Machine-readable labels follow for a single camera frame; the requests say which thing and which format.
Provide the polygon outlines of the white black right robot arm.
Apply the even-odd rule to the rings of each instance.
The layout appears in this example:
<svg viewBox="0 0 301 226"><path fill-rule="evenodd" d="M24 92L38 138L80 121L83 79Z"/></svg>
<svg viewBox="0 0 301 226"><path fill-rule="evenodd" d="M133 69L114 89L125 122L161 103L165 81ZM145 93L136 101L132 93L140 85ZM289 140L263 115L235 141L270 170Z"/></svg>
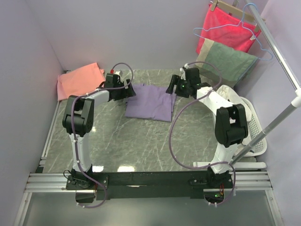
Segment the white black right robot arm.
<svg viewBox="0 0 301 226"><path fill-rule="evenodd" d="M222 173L229 170L229 163L238 145L248 136L246 111L242 104L234 104L220 96L208 83L201 82L198 68L181 68L179 75L172 75L167 94L193 97L214 114L214 134L218 142L214 157L208 166L212 173L206 177L207 184L217 188Z"/></svg>

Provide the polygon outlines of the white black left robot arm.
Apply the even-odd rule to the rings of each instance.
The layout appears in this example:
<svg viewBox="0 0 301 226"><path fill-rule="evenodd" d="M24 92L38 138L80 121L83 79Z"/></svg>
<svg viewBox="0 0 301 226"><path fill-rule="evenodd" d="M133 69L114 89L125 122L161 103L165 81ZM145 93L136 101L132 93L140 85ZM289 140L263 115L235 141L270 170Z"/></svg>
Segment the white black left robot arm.
<svg viewBox="0 0 301 226"><path fill-rule="evenodd" d="M83 189L93 186L94 177L88 174L92 170L90 151L88 147L89 133L94 124L95 107L111 100L118 101L136 96L130 84L133 78L122 80L122 71L111 71L91 93L68 98L62 125L69 134L73 151L72 169L84 173L80 174L77 183Z"/></svg>

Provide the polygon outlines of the purple t shirt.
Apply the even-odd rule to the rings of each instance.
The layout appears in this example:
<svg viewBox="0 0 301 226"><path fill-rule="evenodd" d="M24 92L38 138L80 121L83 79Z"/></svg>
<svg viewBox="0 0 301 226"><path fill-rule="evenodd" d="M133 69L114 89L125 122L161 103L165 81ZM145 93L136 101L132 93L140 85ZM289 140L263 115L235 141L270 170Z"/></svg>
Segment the purple t shirt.
<svg viewBox="0 0 301 226"><path fill-rule="evenodd" d="M125 116L128 118L172 121L176 94L166 93L166 88L134 84L136 96L127 99Z"/></svg>

